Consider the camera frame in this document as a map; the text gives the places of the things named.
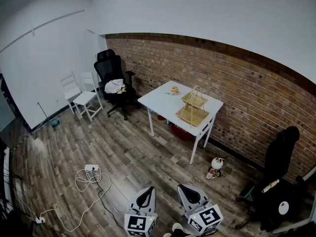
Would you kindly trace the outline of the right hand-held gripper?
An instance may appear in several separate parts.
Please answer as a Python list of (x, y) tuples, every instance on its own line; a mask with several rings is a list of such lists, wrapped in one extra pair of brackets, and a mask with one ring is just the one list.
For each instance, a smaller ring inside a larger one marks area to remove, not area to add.
[(217, 204), (206, 202), (192, 209), (191, 204), (200, 204), (207, 200), (206, 193), (193, 185), (179, 184), (177, 187), (180, 201), (185, 210), (188, 224), (200, 234), (217, 227), (223, 220), (223, 215)]

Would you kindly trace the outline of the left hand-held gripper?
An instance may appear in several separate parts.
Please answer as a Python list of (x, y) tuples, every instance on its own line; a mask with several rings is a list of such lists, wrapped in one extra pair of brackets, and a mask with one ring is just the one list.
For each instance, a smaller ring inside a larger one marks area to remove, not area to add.
[(149, 237), (157, 224), (158, 215), (144, 210), (156, 209), (156, 190), (153, 186), (144, 188), (135, 194), (130, 203), (129, 211), (124, 215), (124, 230), (131, 237)]

